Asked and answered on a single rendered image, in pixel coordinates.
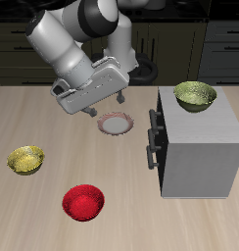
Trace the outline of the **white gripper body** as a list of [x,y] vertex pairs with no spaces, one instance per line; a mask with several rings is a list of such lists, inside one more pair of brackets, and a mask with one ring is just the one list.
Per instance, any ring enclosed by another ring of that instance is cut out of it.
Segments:
[[71,87],[57,95],[57,102],[68,114],[91,108],[91,105],[128,87],[129,75],[121,69],[115,57],[105,56],[92,64],[92,68],[95,72],[85,85]]

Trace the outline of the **white cabinet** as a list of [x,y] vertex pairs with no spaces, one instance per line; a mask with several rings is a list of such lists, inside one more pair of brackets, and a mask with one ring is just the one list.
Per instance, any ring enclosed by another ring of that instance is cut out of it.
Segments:
[[226,198],[239,168],[239,123],[223,90],[205,111],[179,106],[171,86],[159,88],[167,128],[164,198]]

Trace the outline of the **small pink fluted dish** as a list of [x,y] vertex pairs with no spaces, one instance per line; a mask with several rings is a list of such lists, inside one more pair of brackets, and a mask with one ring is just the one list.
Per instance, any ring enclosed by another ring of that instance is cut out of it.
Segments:
[[112,112],[103,115],[97,121],[97,127],[109,135],[121,135],[129,132],[134,126],[131,116],[122,112]]

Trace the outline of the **green bowl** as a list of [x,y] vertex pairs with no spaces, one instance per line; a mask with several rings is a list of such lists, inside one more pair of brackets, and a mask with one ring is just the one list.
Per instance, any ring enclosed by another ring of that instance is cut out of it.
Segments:
[[217,92],[210,85],[200,81],[184,81],[173,89],[180,107],[189,113],[207,110],[216,100]]

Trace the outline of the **yellow bowl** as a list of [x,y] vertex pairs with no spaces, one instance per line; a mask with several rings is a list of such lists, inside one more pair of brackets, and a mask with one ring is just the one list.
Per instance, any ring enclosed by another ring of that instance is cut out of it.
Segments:
[[7,158],[7,166],[17,175],[30,176],[42,166],[43,150],[37,146],[23,146],[14,150]]

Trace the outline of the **red bowl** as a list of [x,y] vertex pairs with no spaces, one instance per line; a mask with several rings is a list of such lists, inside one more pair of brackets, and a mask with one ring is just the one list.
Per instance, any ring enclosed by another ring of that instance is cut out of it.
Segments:
[[103,192],[90,184],[77,185],[64,196],[62,207],[65,213],[78,222],[96,218],[105,204]]

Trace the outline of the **dark kitchen cupboards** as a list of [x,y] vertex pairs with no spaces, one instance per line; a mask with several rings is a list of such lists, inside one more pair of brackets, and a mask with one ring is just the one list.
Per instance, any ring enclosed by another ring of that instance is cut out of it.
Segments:
[[[74,0],[0,0],[0,85],[47,86],[56,77],[28,44],[24,30],[42,9]],[[239,21],[210,21],[201,0],[167,0],[161,10],[123,8],[132,47],[156,64],[155,85],[185,80],[239,86]]]

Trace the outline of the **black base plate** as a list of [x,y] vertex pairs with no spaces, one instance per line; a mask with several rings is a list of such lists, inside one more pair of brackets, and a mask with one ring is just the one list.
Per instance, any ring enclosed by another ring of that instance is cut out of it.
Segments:
[[129,72],[129,86],[151,86],[153,81],[158,76],[157,66],[148,59],[144,53],[137,53],[136,60],[139,64],[138,68],[135,68]]

